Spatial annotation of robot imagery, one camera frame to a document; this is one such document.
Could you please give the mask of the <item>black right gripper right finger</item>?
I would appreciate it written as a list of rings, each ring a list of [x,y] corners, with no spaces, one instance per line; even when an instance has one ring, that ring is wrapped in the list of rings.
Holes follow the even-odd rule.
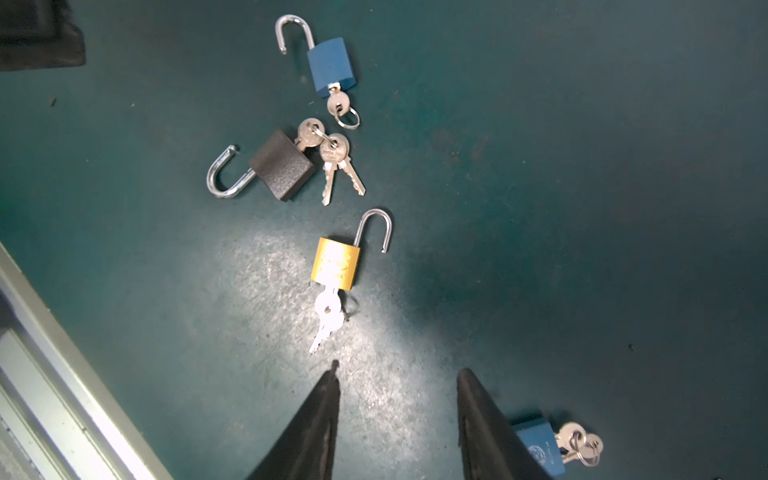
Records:
[[[469,368],[457,376],[459,445],[466,479],[539,479],[540,466]]]

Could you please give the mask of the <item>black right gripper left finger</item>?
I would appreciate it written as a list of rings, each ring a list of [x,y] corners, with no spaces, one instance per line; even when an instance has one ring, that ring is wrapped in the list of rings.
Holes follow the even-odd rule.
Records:
[[[332,478],[341,397],[338,367],[333,360],[247,479]]]

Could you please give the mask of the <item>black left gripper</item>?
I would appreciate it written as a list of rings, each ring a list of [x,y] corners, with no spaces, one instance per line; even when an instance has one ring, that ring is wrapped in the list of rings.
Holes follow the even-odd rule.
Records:
[[[79,67],[82,31],[66,0],[1,0],[1,71]]]

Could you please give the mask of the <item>blue padlock with keys right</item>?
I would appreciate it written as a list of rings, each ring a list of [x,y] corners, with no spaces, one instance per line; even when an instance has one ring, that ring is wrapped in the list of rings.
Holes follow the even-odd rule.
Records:
[[[603,440],[577,422],[566,422],[555,431],[548,419],[538,417],[512,427],[529,454],[550,476],[564,475],[570,462],[578,461],[590,468],[600,463]]]

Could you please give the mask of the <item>brass padlock with keys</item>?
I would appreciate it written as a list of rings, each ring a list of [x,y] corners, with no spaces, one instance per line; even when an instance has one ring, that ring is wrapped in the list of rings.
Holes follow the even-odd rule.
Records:
[[[387,253],[393,232],[393,219],[381,208],[372,208],[362,215],[352,244],[330,238],[320,238],[318,241],[311,280],[322,285],[323,290],[315,300],[314,310],[319,319],[319,327],[309,348],[309,354],[314,354],[320,345],[346,322],[347,315],[340,292],[348,291],[353,286],[361,252],[360,242],[367,221],[374,216],[379,216],[385,221],[381,252]]]

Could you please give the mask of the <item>small blue padlock left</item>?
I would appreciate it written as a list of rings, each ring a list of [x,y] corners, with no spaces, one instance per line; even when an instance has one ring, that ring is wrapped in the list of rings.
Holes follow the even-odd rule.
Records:
[[[309,23],[295,14],[280,16],[274,25],[278,48],[287,54],[284,28],[296,24],[303,30],[307,43],[307,59],[316,93],[326,100],[329,114],[336,123],[347,130],[356,130],[361,125],[361,117],[351,104],[347,91],[357,84],[345,40],[332,38],[319,44],[315,43]]]

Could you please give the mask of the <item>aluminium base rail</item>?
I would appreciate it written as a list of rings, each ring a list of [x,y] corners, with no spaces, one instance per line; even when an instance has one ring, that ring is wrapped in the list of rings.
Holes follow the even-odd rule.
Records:
[[[1,252],[1,476],[171,476],[6,250]]]

